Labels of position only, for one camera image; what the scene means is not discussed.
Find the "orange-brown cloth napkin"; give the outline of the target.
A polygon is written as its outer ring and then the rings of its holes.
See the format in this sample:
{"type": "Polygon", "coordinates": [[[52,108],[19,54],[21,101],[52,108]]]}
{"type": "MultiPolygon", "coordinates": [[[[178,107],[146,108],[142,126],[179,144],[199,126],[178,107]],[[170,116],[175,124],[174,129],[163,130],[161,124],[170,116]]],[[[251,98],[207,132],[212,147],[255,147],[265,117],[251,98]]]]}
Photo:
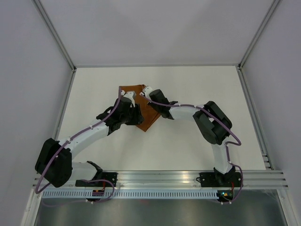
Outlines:
{"type": "Polygon", "coordinates": [[[134,100],[136,104],[139,104],[141,114],[144,118],[144,121],[140,125],[137,125],[137,127],[144,132],[146,132],[155,123],[155,121],[161,116],[151,106],[148,105],[147,100],[145,100],[142,96],[140,96],[140,93],[143,91],[145,87],[146,85],[144,84],[121,86],[121,89],[126,93],[128,91],[134,91],[136,93],[136,97],[134,98],[134,100]]]}

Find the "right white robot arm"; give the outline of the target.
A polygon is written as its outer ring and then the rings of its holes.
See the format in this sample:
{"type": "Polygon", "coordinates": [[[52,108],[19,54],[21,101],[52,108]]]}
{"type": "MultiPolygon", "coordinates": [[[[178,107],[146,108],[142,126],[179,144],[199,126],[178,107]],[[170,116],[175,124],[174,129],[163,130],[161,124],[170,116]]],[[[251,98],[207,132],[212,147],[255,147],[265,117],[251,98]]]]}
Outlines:
{"type": "Polygon", "coordinates": [[[231,131],[232,122],[219,108],[209,101],[204,105],[180,104],[168,101],[159,89],[147,86],[142,95],[163,118],[170,120],[189,120],[196,123],[203,138],[211,145],[214,155],[213,172],[200,173],[196,180],[202,187],[242,187],[242,170],[230,160],[229,144],[241,145],[241,141],[231,131]]]}

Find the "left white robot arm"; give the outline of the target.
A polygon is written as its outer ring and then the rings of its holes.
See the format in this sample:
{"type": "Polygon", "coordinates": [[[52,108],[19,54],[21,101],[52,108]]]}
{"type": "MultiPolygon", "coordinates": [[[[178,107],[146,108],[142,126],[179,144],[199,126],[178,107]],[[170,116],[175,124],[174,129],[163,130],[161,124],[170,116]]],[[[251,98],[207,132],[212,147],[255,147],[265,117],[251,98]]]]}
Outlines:
{"type": "Polygon", "coordinates": [[[92,124],[71,138],[47,139],[35,170],[54,187],[75,179],[76,186],[99,186],[104,179],[103,169],[92,161],[74,162],[73,159],[99,139],[120,129],[121,125],[140,125],[144,121],[140,105],[127,97],[115,101],[114,106],[99,114],[92,124]]]}

